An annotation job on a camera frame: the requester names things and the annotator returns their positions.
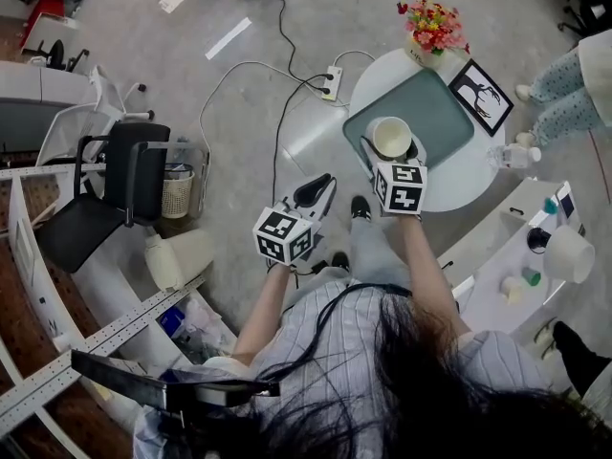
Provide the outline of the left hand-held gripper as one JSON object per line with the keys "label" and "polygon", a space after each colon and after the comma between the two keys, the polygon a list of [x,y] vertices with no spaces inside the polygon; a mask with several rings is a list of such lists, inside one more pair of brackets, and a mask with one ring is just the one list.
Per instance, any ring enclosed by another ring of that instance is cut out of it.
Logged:
{"label": "left hand-held gripper", "polygon": [[321,219],[328,214],[336,191],[337,179],[330,173],[291,186],[286,200],[264,208],[252,228],[257,253],[284,266],[306,261],[319,243]]}

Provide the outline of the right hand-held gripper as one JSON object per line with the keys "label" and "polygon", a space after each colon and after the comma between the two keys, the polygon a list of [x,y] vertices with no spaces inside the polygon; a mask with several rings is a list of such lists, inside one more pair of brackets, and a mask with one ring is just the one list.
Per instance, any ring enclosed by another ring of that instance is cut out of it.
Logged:
{"label": "right hand-held gripper", "polygon": [[416,135],[405,153],[407,164],[383,163],[374,143],[360,137],[361,150],[367,157],[374,193],[381,206],[381,216],[421,214],[426,197],[426,149]]}

